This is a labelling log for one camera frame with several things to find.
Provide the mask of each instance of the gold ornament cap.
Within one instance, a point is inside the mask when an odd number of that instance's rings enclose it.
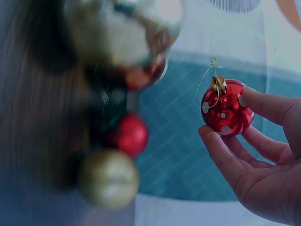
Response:
[[[221,76],[213,76],[210,82],[210,86],[216,92],[220,91],[222,94],[227,92],[227,83]]]

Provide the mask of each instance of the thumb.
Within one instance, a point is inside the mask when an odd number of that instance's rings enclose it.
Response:
[[[249,87],[244,88],[242,97],[252,111],[280,126],[283,126],[284,118],[289,110],[301,103],[299,97],[271,95],[257,92]]]

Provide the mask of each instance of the red ornament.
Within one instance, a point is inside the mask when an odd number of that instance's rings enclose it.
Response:
[[[164,76],[167,66],[166,58],[159,55],[150,65],[138,68],[124,68],[122,71],[127,89],[137,91],[148,87]]]
[[[211,81],[211,87],[203,96],[201,111],[204,122],[220,135],[242,133],[254,120],[254,112],[242,99],[244,86],[238,80],[218,77],[218,80]]]
[[[149,132],[144,121],[134,113],[127,113],[115,130],[105,136],[106,142],[132,158],[137,157],[147,146]]]

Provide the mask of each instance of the white fabric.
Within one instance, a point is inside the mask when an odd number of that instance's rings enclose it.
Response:
[[[187,18],[173,51],[221,55],[242,62],[301,72],[301,32],[275,0],[261,0],[249,14],[228,14],[207,0],[186,0]],[[277,226],[238,202],[189,202],[139,194],[135,226]]]

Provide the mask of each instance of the silver ornament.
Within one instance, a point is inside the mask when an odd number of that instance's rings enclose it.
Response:
[[[149,65],[178,37],[183,0],[62,0],[63,38],[80,60],[101,67]]]

